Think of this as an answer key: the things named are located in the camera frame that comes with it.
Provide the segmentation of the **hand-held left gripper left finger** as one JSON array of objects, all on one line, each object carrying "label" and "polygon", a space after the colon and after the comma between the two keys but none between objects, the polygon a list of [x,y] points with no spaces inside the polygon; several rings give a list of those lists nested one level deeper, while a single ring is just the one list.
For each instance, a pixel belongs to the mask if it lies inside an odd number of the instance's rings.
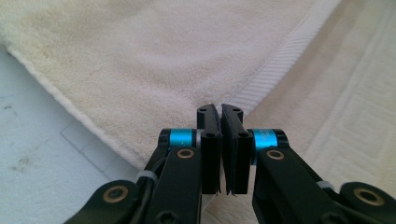
[{"label": "hand-held left gripper left finger", "polygon": [[170,150],[172,147],[195,147],[202,154],[202,193],[220,192],[220,118],[213,104],[196,110],[196,128],[162,129],[158,139]]}]

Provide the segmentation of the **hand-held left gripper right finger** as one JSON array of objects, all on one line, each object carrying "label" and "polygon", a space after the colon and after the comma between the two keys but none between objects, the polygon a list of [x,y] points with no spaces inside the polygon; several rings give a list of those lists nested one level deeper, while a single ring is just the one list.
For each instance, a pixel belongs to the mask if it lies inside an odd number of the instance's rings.
[{"label": "hand-held left gripper right finger", "polygon": [[246,129],[241,108],[221,106],[222,161],[226,179],[226,192],[247,194],[250,166],[257,163],[259,152],[269,147],[289,145],[286,134],[280,129]]}]

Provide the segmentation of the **cream towel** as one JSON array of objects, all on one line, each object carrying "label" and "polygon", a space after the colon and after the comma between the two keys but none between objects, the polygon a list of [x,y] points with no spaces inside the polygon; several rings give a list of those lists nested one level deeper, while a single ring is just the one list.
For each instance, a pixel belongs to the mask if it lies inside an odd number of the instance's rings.
[{"label": "cream towel", "polygon": [[137,172],[230,104],[396,197],[396,0],[0,0],[0,49]]}]

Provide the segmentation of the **pale blue foam mat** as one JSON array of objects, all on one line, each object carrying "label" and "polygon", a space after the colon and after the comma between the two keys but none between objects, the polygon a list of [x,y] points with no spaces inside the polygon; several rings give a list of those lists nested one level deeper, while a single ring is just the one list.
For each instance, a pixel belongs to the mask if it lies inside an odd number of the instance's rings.
[{"label": "pale blue foam mat", "polygon": [[0,224],[61,224],[136,174],[0,49]]}]

